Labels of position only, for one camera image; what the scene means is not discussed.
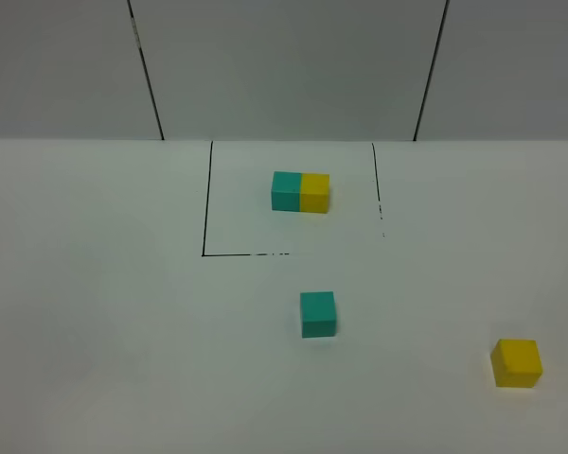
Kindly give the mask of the template green cube block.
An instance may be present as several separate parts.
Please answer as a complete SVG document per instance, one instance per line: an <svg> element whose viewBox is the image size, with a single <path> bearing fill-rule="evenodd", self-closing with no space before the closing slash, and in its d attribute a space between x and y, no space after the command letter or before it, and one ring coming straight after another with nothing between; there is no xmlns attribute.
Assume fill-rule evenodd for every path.
<svg viewBox="0 0 568 454"><path fill-rule="evenodd" d="M302 174L275 171L271 187L271 206L274 211L299 212Z"/></svg>

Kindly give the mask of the template yellow cube block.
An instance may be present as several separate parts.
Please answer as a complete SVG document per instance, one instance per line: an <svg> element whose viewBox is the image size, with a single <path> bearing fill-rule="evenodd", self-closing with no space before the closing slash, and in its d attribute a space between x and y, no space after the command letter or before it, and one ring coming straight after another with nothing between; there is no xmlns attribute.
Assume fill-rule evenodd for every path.
<svg viewBox="0 0 568 454"><path fill-rule="evenodd" d="M301 175L301 212L325 214L329 208L329 175L303 173Z"/></svg>

